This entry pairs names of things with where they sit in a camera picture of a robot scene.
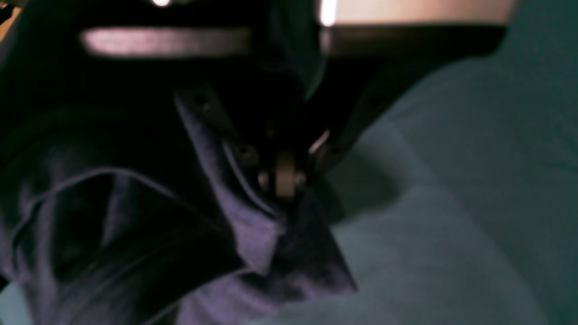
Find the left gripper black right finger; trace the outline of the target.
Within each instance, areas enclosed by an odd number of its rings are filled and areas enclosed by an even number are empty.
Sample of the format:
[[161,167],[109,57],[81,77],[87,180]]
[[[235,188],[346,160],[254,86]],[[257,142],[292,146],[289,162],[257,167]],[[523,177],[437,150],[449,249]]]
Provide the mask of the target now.
[[299,127],[294,194],[328,172],[361,133],[432,72],[498,49],[517,0],[311,0],[323,66]]

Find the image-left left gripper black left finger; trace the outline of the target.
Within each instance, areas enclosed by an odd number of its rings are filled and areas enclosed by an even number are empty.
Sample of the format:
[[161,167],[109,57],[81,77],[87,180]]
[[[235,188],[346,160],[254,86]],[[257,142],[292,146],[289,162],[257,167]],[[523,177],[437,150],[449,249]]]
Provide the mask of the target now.
[[132,83],[165,83],[263,191],[289,198],[289,12],[282,0],[85,0],[79,42]]

